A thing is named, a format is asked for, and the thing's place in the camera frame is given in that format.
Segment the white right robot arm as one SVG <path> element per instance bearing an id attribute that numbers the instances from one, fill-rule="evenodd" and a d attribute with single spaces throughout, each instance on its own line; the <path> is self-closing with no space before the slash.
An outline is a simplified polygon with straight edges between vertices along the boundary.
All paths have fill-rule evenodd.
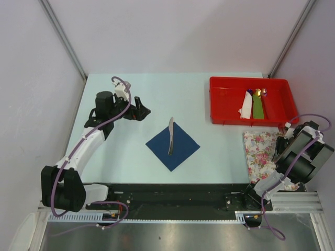
<path id="1" fill-rule="evenodd" d="M 275 170 L 242 195 L 242 205 L 253 210 L 262 202 L 270 201 L 284 187 L 309 182 L 333 153 L 334 148 L 324 142 L 323 132 L 313 121 L 294 129 L 288 127 L 286 134 L 276 139 Z"/>

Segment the dark blue paper napkin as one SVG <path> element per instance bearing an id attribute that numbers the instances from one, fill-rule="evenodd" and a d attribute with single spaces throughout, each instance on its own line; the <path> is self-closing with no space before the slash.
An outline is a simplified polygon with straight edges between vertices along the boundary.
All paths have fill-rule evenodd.
<path id="1" fill-rule="evenodd" d="M 172 154 L 170 149 L 170 131 L 169 127 L 163 129 L 160 133 L 150 139 L 146 146 L 169 170 L 174 171 L 185 160 L 193 155 L 200 145 L 187 134 L 176 122 L 173 122 Z"/>

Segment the silver table knife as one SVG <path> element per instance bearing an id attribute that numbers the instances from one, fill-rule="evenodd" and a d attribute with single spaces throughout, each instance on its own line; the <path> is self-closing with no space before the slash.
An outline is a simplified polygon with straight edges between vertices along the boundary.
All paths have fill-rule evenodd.
<path id="1" fill-rule="evenodd" d="M 168 126 L 168 130 L 169 130 L 169 134 L 170 134 L 168 155 L 172 155 L 172 153 L 173 153 L 173 126 L 174 126 L 173 124 L 174 124 L 174 118 L 171 117 L 170 121 L 169 121 L 169 126 Z"/>

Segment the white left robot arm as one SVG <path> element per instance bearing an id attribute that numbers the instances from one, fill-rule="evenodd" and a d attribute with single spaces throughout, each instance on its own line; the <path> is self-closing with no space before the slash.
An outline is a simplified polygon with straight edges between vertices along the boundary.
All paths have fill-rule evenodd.
<path id="1" fill-rule="evenodd" d="M 95 151 L 107 140 L 118 119 L 142 121 L 150 114 L 138 96 L 132 105 L 125 96 L 112 92 L 99 92 L 95 108 L 89 114 L 84 131 L 69 155 L 54 166 L 41 171 L 42 204 L 64 213 L 79 212 L 84 206 L 98 202 L 104 209 L 115 205 L 116 197 L 106 185 L 83 184 L 81 175 Z"/>

